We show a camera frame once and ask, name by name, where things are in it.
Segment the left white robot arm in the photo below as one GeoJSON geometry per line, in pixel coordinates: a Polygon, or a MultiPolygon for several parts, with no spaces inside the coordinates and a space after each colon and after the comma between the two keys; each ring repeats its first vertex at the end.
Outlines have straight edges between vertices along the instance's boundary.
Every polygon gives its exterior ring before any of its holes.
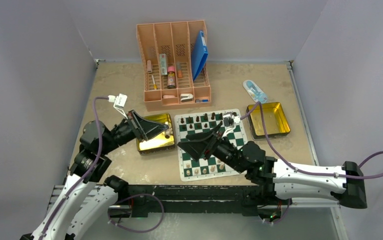
{"type": "Polygon", "coordinates": [[[112,204],[124,204],[129,184],[109,176],[92,200],[84,202],[107,171],[112,161],[106,156],[130,141],[148,141],[167,131],[164,122],[147,120],[134,110],[109,130],[100,120],[87,123],[80,137],[79,153],[74,158],[62,192],[44,220],[22,240],[80,240],[97,218],[112,204]]]}

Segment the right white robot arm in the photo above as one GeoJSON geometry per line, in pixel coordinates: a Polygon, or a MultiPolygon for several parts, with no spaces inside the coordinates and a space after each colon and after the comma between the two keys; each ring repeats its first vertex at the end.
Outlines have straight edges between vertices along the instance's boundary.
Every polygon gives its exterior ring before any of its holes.
{"type": "Polygon", "coordinates": [[[177,145],[195,161],[215,157],[234,171],[245,173],[247,180],[262,187],[260,197],[268,204],[277,199],[321,198],[352,209],[368,207],[364,176],[357,163],[292,164],[267,156],[253,141],[237,148],[223,134],[218,125],[207,132],[188,134],[177,145]]]}

